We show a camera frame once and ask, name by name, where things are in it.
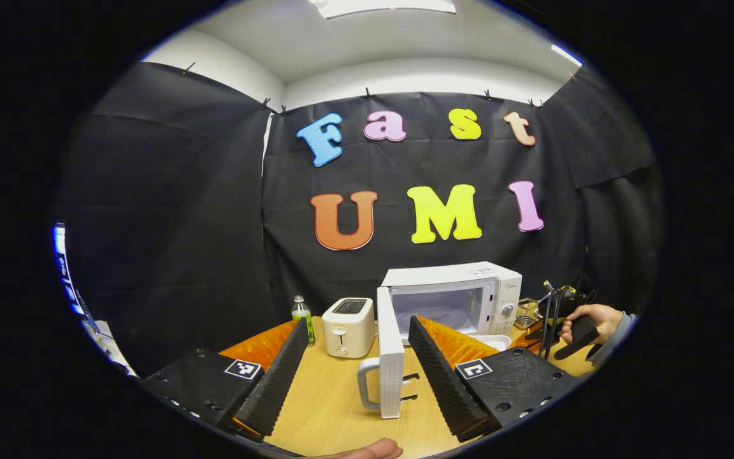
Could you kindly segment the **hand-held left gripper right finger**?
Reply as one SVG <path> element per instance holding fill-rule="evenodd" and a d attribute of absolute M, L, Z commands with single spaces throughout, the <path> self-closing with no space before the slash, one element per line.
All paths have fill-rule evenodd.
<path fill-rule="evenodd" d="M 477 339 L 425 317 L 411 317 L 408 342 L 460 442 L 512 429 L 582 383 L 525 347 L 467 354 Z"/>

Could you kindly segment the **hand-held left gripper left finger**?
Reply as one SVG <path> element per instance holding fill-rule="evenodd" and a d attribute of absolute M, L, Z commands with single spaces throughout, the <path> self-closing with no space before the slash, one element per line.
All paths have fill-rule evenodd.
<path fill-rule="evenodd" d="M 141 386 L 193 420 L 262 442 L 273 435 L 307 346 L 306 320 L 292 320 L 221 353 L 195 349 Z"/>

